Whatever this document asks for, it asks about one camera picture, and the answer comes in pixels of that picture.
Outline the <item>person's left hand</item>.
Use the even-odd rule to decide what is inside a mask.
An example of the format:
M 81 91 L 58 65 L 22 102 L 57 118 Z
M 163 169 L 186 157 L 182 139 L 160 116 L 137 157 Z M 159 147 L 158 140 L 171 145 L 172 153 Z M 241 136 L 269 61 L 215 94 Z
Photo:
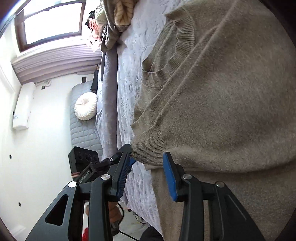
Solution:
M 117 202 L 109 202 L 108 203 L 109 208 L 109 220 L 111 223 L 115 223 L 121 220 L 122 214 L 119 210 L 118 203 Z

